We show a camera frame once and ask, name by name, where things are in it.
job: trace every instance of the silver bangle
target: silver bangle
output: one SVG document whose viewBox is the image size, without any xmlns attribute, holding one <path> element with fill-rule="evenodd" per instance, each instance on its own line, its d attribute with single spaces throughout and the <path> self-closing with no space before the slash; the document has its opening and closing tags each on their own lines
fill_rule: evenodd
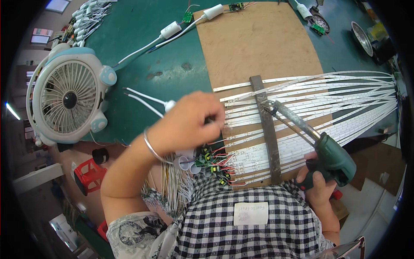
<svg viewBox="0 0 414 259">
<path fill-rule="evenodd" d="M 167 164 L 171 164 L 171 165 L 173 165 L 173 163 L 172 162 L 170 162 L 170 161 L 167 161 L 167 160 L 165 160 L 165 159 L 163 159 L 162 157 L 160 157 L 155 151 L 154 151 L 154 149 L 152 148 L 152 146 L 151 146 L 151 144 L 149 143 L 149 141 L 148 141 L 148 137 L 147 137 L 147 128 L 145 128 L 144 129 L 144 141 L 145 141 L 145 144 L 147 145 L 147 147 L 149 148 L 149 150 L 151 151 L 151 153 L 156 157 L 156 158 L 158 158 L 158 160 L 160 160 L 161 162 L 164 162 L 164 163 L 167 163 Z"/>
</svg>

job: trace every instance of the person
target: person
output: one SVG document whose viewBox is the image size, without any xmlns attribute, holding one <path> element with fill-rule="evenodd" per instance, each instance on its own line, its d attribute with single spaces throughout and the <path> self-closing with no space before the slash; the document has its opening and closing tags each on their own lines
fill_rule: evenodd
<svg viewBox="0 0 414 259">
<path fill-rule="evenodd" d="M 205 124 L 208 117 L 213 121 Z M 153 152 L 162 156 L 195 148 L 217 139 L 223 126 L 223 105 L 213 94 L 194 92 L 113 163 L 101 185 L 101 200 L 115 258 L 303 258 L 339 245 L 339 221 L 329 203 L 336 183 L 325 183 L 320 172 L 313 174 L 314 187 L 306 191 L 312 208 L 292 180 L 233 191 L 196 174 L 191 202 L 168 227 L 149 211 L 140 191 L 157 162 Z M 297 182 L 307 172 L 302 168 Z M 267 202 L 267 224 L 234 225 L 234 206 L 243 202 Z"/>
</svg>

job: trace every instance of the desk fan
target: desk fan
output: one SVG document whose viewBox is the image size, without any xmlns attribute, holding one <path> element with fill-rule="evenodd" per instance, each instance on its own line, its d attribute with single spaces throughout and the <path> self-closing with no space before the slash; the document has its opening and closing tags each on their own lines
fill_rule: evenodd
<svg viewBox="0 0 414 259">
<path fill-rule="evenodd" d="M 31 107 L 32 84 L 38 74 Z M 26 95 L 30 125 L 49 146 L 73 144 L 88 131 L 101 131 L 108 124 L 101 103 L 105 90 L 116 80 L 115 71 L 102 65 L 92 49 L 58 44 L 30 79 Z"/>
</svg>

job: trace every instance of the paper label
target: paper label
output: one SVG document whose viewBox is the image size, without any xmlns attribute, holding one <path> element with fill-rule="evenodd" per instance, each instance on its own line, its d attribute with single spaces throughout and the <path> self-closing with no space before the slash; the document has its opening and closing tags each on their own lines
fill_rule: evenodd
<svg viewBox="0 0 414 259">
<path fill-rule="evenodd" d="M 267 202 L 240 202 L 234 205 L 233 225 L 263 225 L 269 219 Z"/>
</svg>

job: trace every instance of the fluorescent light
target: fluorescent light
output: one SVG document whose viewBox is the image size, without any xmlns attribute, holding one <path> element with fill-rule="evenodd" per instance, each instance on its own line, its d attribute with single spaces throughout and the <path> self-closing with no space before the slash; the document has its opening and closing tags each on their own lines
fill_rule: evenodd
<svg viewBox="0 0 414 259">
<path fill-rule="evenodd" d="M 51 223 L 51 226 L 53 227 L 53 230 L 56 231 L 55 225 L 53 225 L 53 223 Z"/>
<path fill-rule="evenodd" d="M 6 107 L 16 117 L 16 119 L 18 119 L 20 121 L 20 117 L 13 111 L 13 109 L 10 107 L 10 105 L 8 103 L 6 103 Z"/>
</svg>

